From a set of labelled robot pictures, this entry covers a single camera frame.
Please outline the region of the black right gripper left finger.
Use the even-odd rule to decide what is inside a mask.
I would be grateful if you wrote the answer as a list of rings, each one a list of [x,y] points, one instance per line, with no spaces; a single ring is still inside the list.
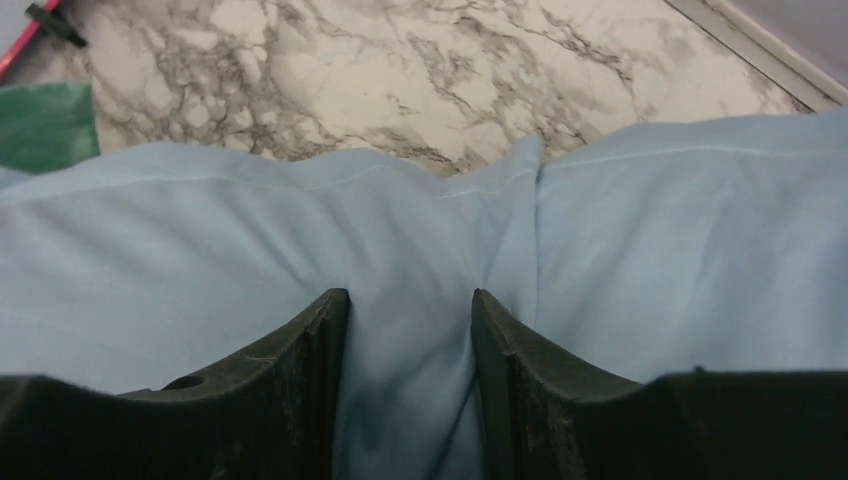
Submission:
[[[159,390],[1,380],[5,479],[329,479],[350,309],[330,289],[268,335]]]

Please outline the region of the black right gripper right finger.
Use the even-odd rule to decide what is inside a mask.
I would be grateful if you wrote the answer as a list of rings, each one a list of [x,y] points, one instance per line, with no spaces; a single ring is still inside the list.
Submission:
[[[847,375],[709,372],[647,384],[600,369],[472,300],[492,479],[843,479]]]

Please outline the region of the light blue pillowcase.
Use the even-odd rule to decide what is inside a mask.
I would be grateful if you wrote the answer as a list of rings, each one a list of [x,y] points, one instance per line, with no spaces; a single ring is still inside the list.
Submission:
[[[472,294],[636,381],[847,364],[847,112],[636,125],[441,179],[372,150],[141,145],[1,174],[1,369],[159,387],[323,291],[352,479],[478,479]]]

